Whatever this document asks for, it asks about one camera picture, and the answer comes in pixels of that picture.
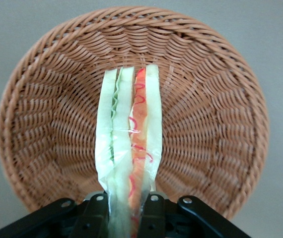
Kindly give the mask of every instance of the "screw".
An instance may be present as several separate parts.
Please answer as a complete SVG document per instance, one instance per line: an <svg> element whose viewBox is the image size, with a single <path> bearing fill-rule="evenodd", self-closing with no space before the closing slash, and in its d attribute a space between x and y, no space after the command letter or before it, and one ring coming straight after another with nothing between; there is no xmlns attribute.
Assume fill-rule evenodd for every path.
<svg viewBox="0 0 283 238"><path fill-rule="evenodd" d="M151 201L155 202L155 201L158 201L159 200L159 197L157 195L152 195L150 197Z"/></svg>
<svg viewBox="0 0 283 238"><path fill-rule="evenodd" d="M186 203L186 204L192 203L192 200L191 200L191 198L189 198L189 197L185 197L182 201L183 201L184 203Z"/></svg>
<svg viewBox="0 0 283 238"><path fill-rule="evenodd" d="M71 205L71 201L66 201L61 204L61 207L69 207Z"/></svg>
<svg viewBox="0 0 283 238"><path fill-rule="evenodd" d="M103 196L97 196L97 197L96 197L96 201L102 201L103 199L104 199Z"/></svg>

